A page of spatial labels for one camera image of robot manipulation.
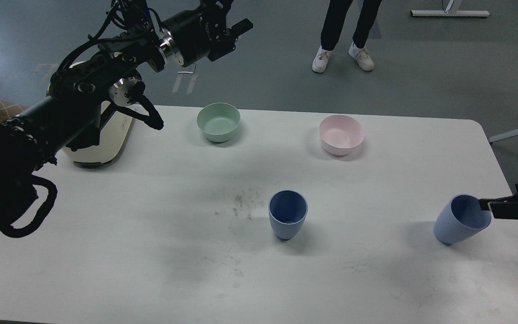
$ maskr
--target pink bowl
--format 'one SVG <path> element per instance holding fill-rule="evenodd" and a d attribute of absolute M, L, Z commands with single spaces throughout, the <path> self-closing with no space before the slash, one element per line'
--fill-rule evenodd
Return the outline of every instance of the pink bowl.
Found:
<path fill-rule="evenodd" d="M 353 117 L 345 115 L 329 116 L 319 124 L 321 145 L 333 155 L 347 155 L 363 141 L 365 131 Z"/>

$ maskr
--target cup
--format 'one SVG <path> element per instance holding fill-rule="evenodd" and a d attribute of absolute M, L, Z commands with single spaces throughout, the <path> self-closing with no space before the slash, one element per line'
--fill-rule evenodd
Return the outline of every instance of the cup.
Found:
<path fill-rule="evenodd" d="M 295 236 L 305 221 L 307 201 L 293 190 L 279 191 L 269 200 L 269 221 L 275 235 L 281 240 Z"/>
<path fill-rule="evenodd" d="M 481 232 L 490 223 L 491 212 L 483 211 L 477 198 L 457 195 L 439 214 L 433 233 L 437 240 L 450 245 Z"/>

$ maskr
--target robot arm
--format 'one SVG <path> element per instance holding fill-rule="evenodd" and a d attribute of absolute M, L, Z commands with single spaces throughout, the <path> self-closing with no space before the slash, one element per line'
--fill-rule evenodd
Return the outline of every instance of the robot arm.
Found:
<path fill-rule="evenodd" d="M 4 234 L 23 237 L 41 225 L 53 207 L 57 189 L 31 173 L 48 162 L 56 164 L 55 154 L 64 146 L 77 150 L 98 145 L 101 127 L 115 111 L 162 129 L 163 120 L 144 96 L 145 84 L 136 68 L 148 63 L 160 72 L 169 61 L 188 66 L 205 56 L 215 61 L 232 52 L 238 37 L 253 27 L 247 19 L 226 26 L 232 1 L 200 0 L 198 8 L 161 21 L 145 0 L 112 0 L 97 34 L 66 56 L 51 77 L 49 96 L 0 124 L 0 230 Z M 110 23 L 125 31 L 101 39 Z M 99 51 L 91 59 L 73 64 L 93 46 Z M 99 105 L 105 100 L 111 104 L 102 114 Z M 125 108 L 135 103 L 148 115 Z M 48 197 L 31 224 L 13 228 L 11 224 L 38 198 L 34 185 L 46 187 Z"/>

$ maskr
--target person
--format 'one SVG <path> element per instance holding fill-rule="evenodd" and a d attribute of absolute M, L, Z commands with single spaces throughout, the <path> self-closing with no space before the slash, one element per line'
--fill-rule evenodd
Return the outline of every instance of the person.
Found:
<path fill-rule="evenodd" d="M 365 43 L 369 37 L 369 31 L 373 26 L 379 11 L 382 0 L 364 0 L 357 22 L 357 28 L 353 34 L 353 42 L 349 48 L 349 55 L 355 59 L 360 68 L 364 71 L 372 71 L 375 68 L 369 50 Z M 323 73 L 327 64 L 331 51 L 339 42 L 339 36 L 345 23 L 347 11 L 353 3 L 353 0 L 330 0 L 323 30 L 321 31 L 321 46 L 317 51 L 317 55 L 313 60 L 313 71 Z"/>

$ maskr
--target gray floor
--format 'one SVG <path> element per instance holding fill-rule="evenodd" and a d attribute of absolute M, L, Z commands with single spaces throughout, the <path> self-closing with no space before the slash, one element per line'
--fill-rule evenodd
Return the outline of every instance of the gray floor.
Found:
<path fill-rule="evenodd" d="M 199 2 L 148 3 L 163 18 Z M 489 10 L 484 19 L 414 18 L 410 9 L 439 9 L 440 0 L 385 0 L 368 41 L 373 72 L 347 54 L 361 3 L 354 1 L 327 71 L 315 74 L 327 1 L 236 0 L 228 22 L 255 23 L 237 50 L 197 62 L 191 93 L 188 76 L 175 86 L 177 72 L 187 68 L 168 64 L 156 74 L 141 67 L 146 94 L 167 105 L 226 101 L 242 109 L 473 119 L 487 136 L 518 128 L 518 0 L 463 2 L 462 10 Z M 109 0 L 0 0 L 0 99 L 39 101 L 54 64 L 95 33 L 108 9 Z M 106 35 L 116 33 L 110 28 Z M 493 150 L 514 189 L 518 137 Z"/>

